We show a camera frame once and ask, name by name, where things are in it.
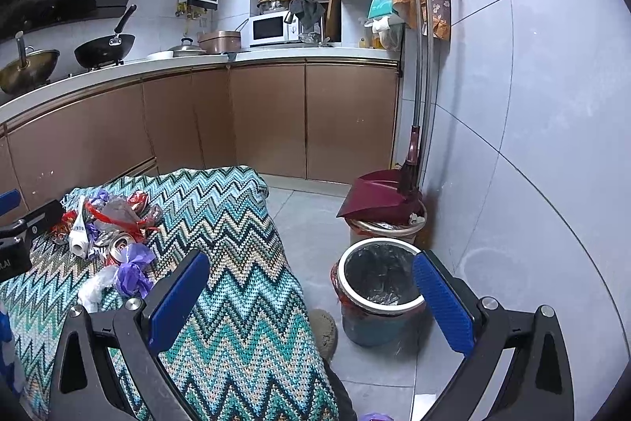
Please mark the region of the white microwave oven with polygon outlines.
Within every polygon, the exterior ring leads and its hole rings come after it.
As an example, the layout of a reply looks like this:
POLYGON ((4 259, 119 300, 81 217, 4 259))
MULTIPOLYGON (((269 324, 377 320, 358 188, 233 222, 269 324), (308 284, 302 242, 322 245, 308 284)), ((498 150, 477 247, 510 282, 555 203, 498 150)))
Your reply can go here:
POLYGON ((290 11, 251 17, 248 26, 251 47, 295 44, 301 34, 301 25, 290 11))

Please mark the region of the zigzag knitted blanket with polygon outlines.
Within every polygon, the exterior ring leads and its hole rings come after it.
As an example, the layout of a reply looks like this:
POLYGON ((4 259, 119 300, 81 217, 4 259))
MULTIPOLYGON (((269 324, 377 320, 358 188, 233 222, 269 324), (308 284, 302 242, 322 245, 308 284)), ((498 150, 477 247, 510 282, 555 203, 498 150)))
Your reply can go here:
MULTIPOLYGON (((336 420, 335 392, 312 334, 304 293, 291 272, 266 206, 269 189, 254 169, 180 169, 125 176, 74 188, 74 208, 101 193, 145 192, 162 210, 147 243, 151 280, 168 276, 191 249, 203 251, 210 276, 161 363, 204 420, 336 420)), ((80 287, 97 273, 44 236, 28 273, 1 287, 24 382, 21 405, 35 420, 49 415, 54 353, 80 287)))

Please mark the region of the clear red plastic bag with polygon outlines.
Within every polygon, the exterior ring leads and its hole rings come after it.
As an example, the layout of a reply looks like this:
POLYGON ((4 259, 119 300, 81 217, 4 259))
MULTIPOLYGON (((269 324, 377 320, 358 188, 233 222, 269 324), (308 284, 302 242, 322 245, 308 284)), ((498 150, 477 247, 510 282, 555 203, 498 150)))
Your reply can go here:
POLYGON ((131 236, 136 243, 143 243, 155 232, 164 218, 158 205, 147 205, 138 215, 124 196, 113 196, 102 205, 87 202, 84 208, 101 234, 122 232, 131 236))

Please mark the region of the copper pot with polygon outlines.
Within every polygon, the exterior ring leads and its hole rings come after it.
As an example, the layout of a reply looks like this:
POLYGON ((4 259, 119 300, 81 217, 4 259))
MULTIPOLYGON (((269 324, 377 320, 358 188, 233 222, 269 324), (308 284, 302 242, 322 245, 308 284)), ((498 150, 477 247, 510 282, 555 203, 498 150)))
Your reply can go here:
POLYGON ((242 32, 248 22, 244 19, 234 30, 216 30, 199 33, 199 47, 207 54, 237 53, 242 50, 242 32))

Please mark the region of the red snack packet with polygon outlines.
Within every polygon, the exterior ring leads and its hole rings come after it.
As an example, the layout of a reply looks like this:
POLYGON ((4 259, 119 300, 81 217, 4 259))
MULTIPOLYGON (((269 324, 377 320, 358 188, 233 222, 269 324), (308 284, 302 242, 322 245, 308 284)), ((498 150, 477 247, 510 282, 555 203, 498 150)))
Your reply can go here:
POLYGON ((69 241, 69 233, 72 231, 76 219, 77 211, 69 210, 62 215, 61 220, 56 225, 50 228, 48 235, 55 245, 63 246, 69 241))

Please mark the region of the glass lidded pot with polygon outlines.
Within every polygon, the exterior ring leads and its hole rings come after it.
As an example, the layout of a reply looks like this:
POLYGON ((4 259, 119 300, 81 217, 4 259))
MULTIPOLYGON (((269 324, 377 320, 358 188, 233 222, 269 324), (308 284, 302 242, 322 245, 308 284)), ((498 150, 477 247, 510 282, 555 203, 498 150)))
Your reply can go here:
POLYGON ((287 12, 292 0, 258 0, 257 9, 260 15, 287 12))

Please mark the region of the red silver foil wrapper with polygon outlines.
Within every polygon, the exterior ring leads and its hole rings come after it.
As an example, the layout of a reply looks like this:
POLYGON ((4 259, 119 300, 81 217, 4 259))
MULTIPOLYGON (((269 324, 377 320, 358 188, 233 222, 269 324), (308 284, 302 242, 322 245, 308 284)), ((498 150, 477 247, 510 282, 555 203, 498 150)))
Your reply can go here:
POLYGON ((127 202, 133 212, 140 217, 147 209, 149 195, 145 191, 135 191, 127 198, 127 202))

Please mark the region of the purple plastic wrapper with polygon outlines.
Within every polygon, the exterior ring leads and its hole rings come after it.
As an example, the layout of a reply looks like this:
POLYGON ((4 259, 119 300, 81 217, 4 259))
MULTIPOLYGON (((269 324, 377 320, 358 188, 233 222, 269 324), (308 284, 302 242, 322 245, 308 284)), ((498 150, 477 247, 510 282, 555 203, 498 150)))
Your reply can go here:
POLYGON ((145 299, 153 288, 146 268, 155 260, 154 252, 143 243, 131 243, 122 251, 122 261, 114 279, 114 286, 124 298, 145 299))

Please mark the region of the maroon dustpan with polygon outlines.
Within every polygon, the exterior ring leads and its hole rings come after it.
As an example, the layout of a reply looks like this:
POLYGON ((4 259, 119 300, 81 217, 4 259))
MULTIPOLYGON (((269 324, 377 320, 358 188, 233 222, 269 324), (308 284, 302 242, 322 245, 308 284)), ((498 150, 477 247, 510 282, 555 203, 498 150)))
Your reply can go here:
POLYGON ((427 212, 416 178, 417 173, 407 169, 379 170, 357 177, 337 217, 409 225, 412 216, 425 217, 427 212))

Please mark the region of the brass wok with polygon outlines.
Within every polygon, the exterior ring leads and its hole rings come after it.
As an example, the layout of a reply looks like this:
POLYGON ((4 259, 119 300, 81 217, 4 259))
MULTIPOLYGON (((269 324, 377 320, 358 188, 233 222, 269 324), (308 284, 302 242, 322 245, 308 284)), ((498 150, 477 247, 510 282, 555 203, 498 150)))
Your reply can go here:
POLYGON ((60 58, 57 49, 27 50, 24 32, 15 34, 18 58, 1 70, 1 91, 9 96, 19 96, 45 86, 60 58))

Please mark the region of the steel pot lid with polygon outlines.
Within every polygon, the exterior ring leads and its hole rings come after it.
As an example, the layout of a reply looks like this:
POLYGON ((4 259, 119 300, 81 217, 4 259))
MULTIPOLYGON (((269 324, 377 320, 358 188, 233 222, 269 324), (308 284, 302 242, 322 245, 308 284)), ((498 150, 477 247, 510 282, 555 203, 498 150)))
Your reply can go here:
POLYGON ((181 42, 169 49, 173 58, 181 56, 205 56, 206 51, 197 45, 191 37, 185 36, 181 38, 181 42))

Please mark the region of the maroon broom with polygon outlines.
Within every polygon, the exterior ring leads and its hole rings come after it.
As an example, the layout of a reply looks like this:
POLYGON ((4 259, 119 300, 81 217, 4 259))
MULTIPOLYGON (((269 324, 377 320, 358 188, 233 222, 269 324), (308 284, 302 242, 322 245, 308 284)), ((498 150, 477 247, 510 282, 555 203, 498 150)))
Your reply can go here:
POLYGON ((432 82, 434 69, 434 40, 432 0, 413 0, 416 9, 415 100, 413 123, 407 157, 402 169, 417 173, 415 180, 420 191, 431 148, 436 86, 432 82))

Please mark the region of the white bucket under dustpan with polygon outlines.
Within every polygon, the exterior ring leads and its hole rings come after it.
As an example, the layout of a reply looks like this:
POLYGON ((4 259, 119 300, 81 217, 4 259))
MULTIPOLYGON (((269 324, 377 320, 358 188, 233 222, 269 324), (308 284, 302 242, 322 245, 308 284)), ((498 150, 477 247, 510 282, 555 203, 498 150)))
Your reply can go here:
POLYGON ((392 225, 387 222, 365 222, 351 218, 344 218, 350 229, 350 243, 358 243, 359 240, 366 240, 374 237, 395 238, 407 243, 414 243, 419 232, 425 227, 427 222, 427 209, 424 203, 420 204, 418 213, 411 214, 407 225, 392 225))

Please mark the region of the brown kitchen cabinets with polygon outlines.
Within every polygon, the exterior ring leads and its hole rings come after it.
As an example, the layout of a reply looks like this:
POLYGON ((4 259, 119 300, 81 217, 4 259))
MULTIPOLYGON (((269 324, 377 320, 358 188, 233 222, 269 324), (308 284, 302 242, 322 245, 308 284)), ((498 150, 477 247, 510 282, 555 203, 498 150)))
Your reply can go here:
POLYGON ((246 165, 349 184, 392 162, 389 64, 287 61, 63 81, 1 109, 1 188, 33 210, 122 175, 246 165))

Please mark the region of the grey cloth on kettle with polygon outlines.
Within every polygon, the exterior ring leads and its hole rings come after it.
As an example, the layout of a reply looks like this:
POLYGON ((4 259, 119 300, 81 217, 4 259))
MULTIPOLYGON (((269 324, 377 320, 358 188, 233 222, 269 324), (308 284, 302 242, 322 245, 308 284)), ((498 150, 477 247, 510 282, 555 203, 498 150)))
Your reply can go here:
POLYGON ((299 20, 302 30, 312 32, 324 15, 325 9, 317 0, 292 0, 289 11, 299 20))

